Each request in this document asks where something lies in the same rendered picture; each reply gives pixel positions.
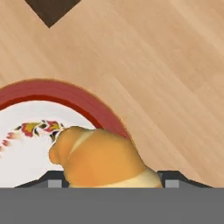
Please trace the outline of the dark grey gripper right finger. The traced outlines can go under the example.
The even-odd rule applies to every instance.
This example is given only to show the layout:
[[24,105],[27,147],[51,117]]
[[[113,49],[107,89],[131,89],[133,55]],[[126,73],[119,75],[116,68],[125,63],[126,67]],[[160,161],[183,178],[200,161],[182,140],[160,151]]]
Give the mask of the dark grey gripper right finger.
[[163,188],[187,188],[190,186],[209,188],[209,185],[191,180],[180,171],[158,171]]

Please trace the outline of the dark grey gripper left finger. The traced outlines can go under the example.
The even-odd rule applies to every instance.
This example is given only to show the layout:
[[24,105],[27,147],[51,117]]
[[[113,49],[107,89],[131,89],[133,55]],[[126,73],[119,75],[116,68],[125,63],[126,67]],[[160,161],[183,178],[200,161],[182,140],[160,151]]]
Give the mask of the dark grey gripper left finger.
[[17,186],[17,188],[26,187],[68,188],[69,183],[66,181],[63,171],[48,171],[39,179]]

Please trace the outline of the golden brown croissant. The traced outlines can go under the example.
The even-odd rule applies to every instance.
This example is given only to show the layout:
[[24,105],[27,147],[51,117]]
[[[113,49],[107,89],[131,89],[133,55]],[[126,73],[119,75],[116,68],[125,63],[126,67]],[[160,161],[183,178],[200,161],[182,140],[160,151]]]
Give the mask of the golden brown croissant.
[[147,167],[135,145],[104,129],[63,130],[49,150],[73,188],[160,188],[159,175]]

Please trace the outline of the red rimmed floral white plate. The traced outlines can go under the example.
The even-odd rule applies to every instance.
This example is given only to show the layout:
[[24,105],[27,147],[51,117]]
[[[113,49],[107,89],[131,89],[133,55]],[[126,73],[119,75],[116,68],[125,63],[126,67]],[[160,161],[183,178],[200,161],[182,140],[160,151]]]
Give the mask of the red rimmed floral white plate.
[[56,80],[24,80],[0,88],[0,187],[16,187],[48,171],[58,134],[71,126],[102,128],[129,137],[103,102],[75,85]]

